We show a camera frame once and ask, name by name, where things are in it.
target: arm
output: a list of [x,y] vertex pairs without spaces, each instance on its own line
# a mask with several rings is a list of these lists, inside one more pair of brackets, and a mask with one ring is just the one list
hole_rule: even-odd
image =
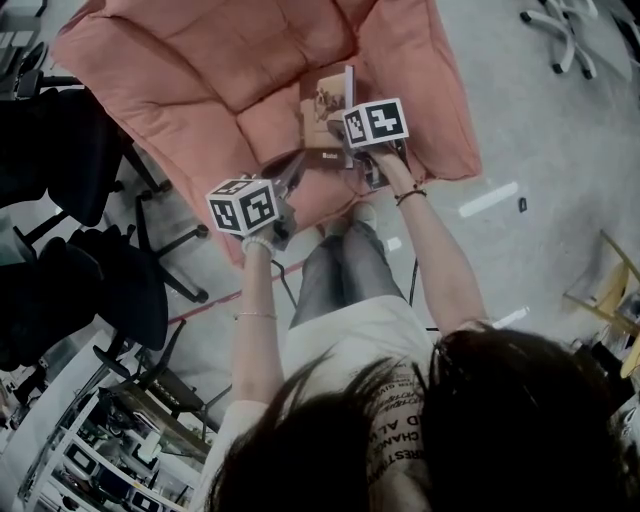
[[[262,245],[247,247],[239,312],[275,315],[271,255]],[[274,318],[240,315],[233,340],[235,400],[269,404],[284,382]]]
[[[394,154],[372,153],[395,195],[413,190],[415,180]],[[466,256],[428,201],[407,197],[400,211],[418,258],[427,307],[443,336],[487,314]]]

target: red line on floor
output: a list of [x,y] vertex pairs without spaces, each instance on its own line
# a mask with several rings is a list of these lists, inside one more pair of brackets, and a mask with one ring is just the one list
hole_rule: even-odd
[[[288,276],[289,274],[291,274],[292,272],[295,272],[296,270],[300,270],[302,268],[302,266],[304,265],[304,260],[303,261],[299,261],[298,263],[295,263],[293,265],[291,265],[290,267],[287,267],[284,269],[284,275]],[[273,277],[273,281],[277,281],[278,279],[280,279],[280,273],[278,273],[276,276]],[[180,320],[186,320],[187,318],[191,318],[192,316],[196,316],[199,315],[200,313],[204,313],[205,311],[210,310],[212,307],[217,306],[219,304],[226,304],[227,302],[231,302],[232,300],[237,299],[238,297],[240,297],[242,295],[242,290],[238,290],[237,292],[233,292],[229,295],[226,295],[220,299],[216,299],[212,302],[209,302],[207,304],[203,304],[202,306],[199,306],[195,309],[192,309],[191,311],[187,311],[186,313],[177,316],[175,318],[172,318],[171,320],[169,320],[169,325],[171,324],[175,324],[177,322],[179,322]]]

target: book cover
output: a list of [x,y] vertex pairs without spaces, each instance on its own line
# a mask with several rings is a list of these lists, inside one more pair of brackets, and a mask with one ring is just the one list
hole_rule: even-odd
[[342,112],[355,104],[353,66],[334,64],[314,70],[300,81],[302,142],[307,165],[318,169],[352,169],[353,160],[327,129],[327,121],[342,120]]

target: dark bracelet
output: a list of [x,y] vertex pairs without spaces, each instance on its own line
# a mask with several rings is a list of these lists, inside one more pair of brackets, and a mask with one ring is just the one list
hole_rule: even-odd
[[396,206],[400,206],[400,203],[402,203],[402,201],[404,201],[407,197],[413,194],[420,194],[420,195],[423,195],[424,197],[427,197],[427,192],[425,190],[422,190],[421,188],[418,188],[418,184],[416,183],[413,186],[413,190],[411,192],[407,192],[406,194],[400,194],[399,196],[393,196],[396,200]]

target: thin bracelet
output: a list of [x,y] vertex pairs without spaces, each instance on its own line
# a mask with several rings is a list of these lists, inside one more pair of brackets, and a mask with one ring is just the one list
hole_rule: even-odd
[[271,318],[273,320],[277,320],[278,317],[276,315],[272,315],[271,313],[248,313],[248,312],[241,312],[241,313],[236,313],[235,315],[233,315],[233,319],[234,321],[238,321],[238,319],[241,316],[256,316],[259,318]]
[[267,251],[269,251],[269,253],[271,254],[271,259],[273,259],[276,253],[276,248],[271,242],[259,236],[249,236],[242,241],[242,252],[247,254],[247,249],[251,244],[260,244],[262,247],[267,249]]
[[411,192],[407,192],[406,194],[400,194],[399,196],[393,196],[395,198],[395,200],[396,200],[396,206],[400,206],[402,201],[404,201],[407,197],[409,197],[409,196],[411,196],[413,194],[420,194],[420,195],[422,195],[424,197],[427,197],[426,190],[418,188],[418,184],[414,183],[413,184],[413,190]]

